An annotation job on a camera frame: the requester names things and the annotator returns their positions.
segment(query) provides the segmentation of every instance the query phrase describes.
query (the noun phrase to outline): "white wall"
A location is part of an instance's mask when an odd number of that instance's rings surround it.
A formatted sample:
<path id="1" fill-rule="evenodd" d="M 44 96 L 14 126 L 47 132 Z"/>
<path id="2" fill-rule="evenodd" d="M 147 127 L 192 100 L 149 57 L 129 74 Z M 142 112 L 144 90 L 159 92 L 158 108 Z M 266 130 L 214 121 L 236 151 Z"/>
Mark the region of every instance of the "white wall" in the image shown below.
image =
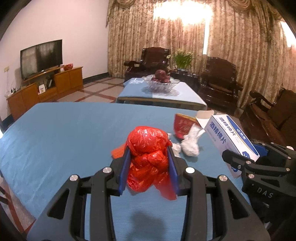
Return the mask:
<path id="1" fill-rule="evenodd" d="M 0 41 L 0 117 L 10 115 L 5 94 L 19 88 L 20 51 L 63 40 L 63 63 L 83 66 L 83 78 L 107 72 L 108 0 L 32 0 Z M 4 68 L 9 66 L 8 73 Z"/>

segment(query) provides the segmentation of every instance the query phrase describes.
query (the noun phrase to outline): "television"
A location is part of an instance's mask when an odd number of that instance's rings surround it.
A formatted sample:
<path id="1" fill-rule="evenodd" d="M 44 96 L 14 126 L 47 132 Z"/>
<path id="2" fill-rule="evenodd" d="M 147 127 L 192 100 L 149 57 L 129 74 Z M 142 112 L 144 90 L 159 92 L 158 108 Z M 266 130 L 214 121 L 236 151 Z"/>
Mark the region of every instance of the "television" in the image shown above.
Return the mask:
<path id="1" fill-rule="evenodd" d="M 61 64 L 63 64 L 62 40 L 38 44 L 20 52 L 22 79 Z"/>

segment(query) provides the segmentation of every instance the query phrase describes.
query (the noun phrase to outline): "blue table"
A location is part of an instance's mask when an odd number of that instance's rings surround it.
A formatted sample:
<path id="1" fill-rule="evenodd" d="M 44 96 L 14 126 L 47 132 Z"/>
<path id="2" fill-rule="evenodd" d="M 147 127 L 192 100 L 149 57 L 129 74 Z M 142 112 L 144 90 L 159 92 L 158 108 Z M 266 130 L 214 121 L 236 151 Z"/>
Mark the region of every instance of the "blue table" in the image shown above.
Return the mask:
<path id="1" fill-rule="evenodd" d="M 169 93 L 152 93 L 142 78 L 131 78 L 117 97 L 117 103 L 149 104 L 190 110 L 206 110 L 207 104 L 186 83 L 178 83 Z"/>
<path id="2" fill-rule="evenodd" d="M 0 140 L 0 170 L 21 203 L 36 218 L 72 174 L 94 175 L 109 166 L 110 152 L 123 144 L 136 126 L 146 125 L 173 133 L 176 113 L 195 116 L 196 111 L 167 107 L 61 102 L 35 105 L 20 117 Z M 205 133 L 198 141 L 198 157 L 185 158 L 204 175 L 225 174 L 240 190 L 242 179 L 234 179 Z M 186 197 L 163 199 L 154 187 L 137 195 L 125 190 L 111 197 L 117 241 L 179 241 Z M 208 239 L 211 238 L 211 211 Z M 86 238 L 89 235 L 89 198 L 86 207 Z"/>

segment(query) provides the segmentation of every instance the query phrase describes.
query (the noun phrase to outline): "black baseboard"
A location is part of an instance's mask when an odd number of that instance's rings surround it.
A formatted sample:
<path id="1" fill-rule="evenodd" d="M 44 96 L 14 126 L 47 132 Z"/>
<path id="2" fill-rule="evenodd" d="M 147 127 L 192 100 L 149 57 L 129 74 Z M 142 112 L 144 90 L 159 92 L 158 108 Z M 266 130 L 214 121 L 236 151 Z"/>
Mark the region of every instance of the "black baseboard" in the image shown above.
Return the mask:
<path id="1" fill-rule="evenodd" d="M 91 76 L 91 77 L 84 78 L 83 79 L 83 84 L 87 84 L 87 83 L 90 83 L 90 82 L 93 82 L 93 81 L 96 81 L 96 80 L 101 80 L 101 79 L 104 79 L 104 78 L 107 78 L 107 77 L 109 77 L 108 72 L 102 73 L 102 74 L 97 74 L 97 75 L 94 75 L 94 76 Z"/>
<path id="2" fill-rule="evenodd" d="M 8 126 L 10 124 L 14 123 L 14 120 L 13 120 L 13 117 L 12 115 L 9 115 L 7 116 L 3 121 L 2 121 L 2 128 L 3 130 L 1 129 L 1 131 L 4 133 L 7 129 L 8 129 Z"/>

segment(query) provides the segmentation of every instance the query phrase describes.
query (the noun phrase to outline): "glass bowl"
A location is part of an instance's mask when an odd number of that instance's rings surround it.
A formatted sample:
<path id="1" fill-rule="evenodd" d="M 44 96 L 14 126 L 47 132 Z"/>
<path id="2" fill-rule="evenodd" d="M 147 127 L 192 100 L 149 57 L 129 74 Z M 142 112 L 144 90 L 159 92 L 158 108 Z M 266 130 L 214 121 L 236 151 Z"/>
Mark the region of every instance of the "glass bowl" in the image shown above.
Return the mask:
<path id="1" fill-rule="evenodd" d="M 170 77 L 170 83 L 161 83 L 151 80 L 152 77 L 154 77 L 153 74 L 142 78 L 147 83 L 149 90 L 156 93 L 168 93 L 180 82 L 180 80 Z"/>

